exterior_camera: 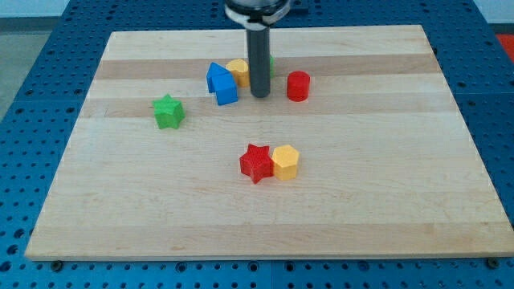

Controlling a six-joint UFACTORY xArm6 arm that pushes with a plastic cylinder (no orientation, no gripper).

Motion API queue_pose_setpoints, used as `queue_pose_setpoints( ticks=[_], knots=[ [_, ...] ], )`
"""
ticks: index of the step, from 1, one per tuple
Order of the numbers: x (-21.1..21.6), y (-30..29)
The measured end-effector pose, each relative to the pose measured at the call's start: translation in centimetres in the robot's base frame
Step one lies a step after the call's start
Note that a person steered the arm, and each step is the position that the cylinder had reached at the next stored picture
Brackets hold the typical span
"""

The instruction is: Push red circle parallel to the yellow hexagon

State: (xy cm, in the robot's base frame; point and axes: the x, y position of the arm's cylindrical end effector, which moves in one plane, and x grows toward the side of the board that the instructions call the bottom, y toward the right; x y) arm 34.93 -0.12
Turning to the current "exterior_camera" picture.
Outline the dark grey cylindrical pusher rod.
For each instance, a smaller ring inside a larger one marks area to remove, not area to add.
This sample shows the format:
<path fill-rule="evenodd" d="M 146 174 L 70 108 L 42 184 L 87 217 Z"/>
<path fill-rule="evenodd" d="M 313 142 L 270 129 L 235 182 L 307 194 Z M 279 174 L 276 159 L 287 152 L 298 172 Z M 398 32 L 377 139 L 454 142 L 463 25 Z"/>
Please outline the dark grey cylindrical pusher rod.
<path fill-rule="evenodd" d="M 270 29 L 252 23 L 246 29 L 251 94 L 264 98 L 271 91 Z"/>

